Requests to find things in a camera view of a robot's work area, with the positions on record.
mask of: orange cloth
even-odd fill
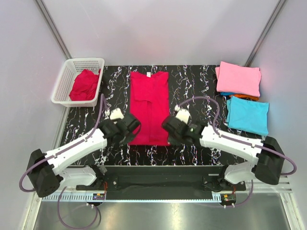
[[[238,97],[238,98],[250,98],[254,101],[258,101],[259,100],[259,97],[254,97],[254,96],[250,96],[250,95],[245,95],[245,94],[233,94],[233,95],[230,95],[231,96],[235,96],[235,97]]]

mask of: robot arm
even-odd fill
[[[89,186],[97,181],[97,187],[100,187],[102,180],[101,178],[97,180],[97,177],[101,176],[101,173],[97,167],[67,167],[95,150],[105,148],[107,144],[127,144],[135,138],[138,132],[134,134],[133,131],[140,125],[133,115],[124,116],[120,109],[115,109],[111,112],[110,118],[103,120],[93,133],[91,130],[82,137],[46,153],[42,153],[40,149],[34,151],[30,157],[28,169],[36,162],[54,156],[28,174],[38,196],[45,197],[61,187],[77,186],[80,183],[83,186]],[[57,154],[63,150],[66,150],[65,153]]]
[[[241,181],[259,179],[267,184],[278,184],[284,159],[268,151],[255,148],[266,146],[272,150],[283,153],[274,138],[266,137],[265,140],[240,137],[219,130],[217,135],[212,126],[201,123],[188,126],[189,112],[180,109],[175,117],[169,116],[162,124],[170,137],[184,144],[192,144],[208,148],[220,149],[222,151],[239,156],[246,162],[238,165],[225,165],[215,182],[214,191],[221,191],[223,184],[234,185]],[[235,142],[222,136],[235,138],[251,143],[250,146]]]

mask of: folded blue shirt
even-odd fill
[[[229,95],[234,95],[234,92],[221,92],[220,93],[222,96],[229,96]]]
[[[269,103],[253,102],[237,97],[226,101],[229,128],[235,128],[262,136],[268,135],[267,113]]]

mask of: laundry basket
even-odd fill
[[[52,102],[66,107],[94,107],[97,105],[100,83],[105,61],[102,58],[73,58],[64,62],[56,86],[52,94]],[[69,94],[76,77],[84,70],[99,74],[98,85],[94,99],[90,101],[72,101]]]

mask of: gray wall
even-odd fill
[[[63,108],[50,98],[65,60],[33,0],[0,1],[0,29],[0,228],[18,230],[30,196],[18,181],[54,141]]]
[[[289,0],[253,66],[260,67],[261,99],[270,102],[269,135],[298,166],[289,176],[307,226],[307,1]],[[284,171],[291,170],[286,164]]]
[[[73,57],[244,65],[278,0],[44,0]]]

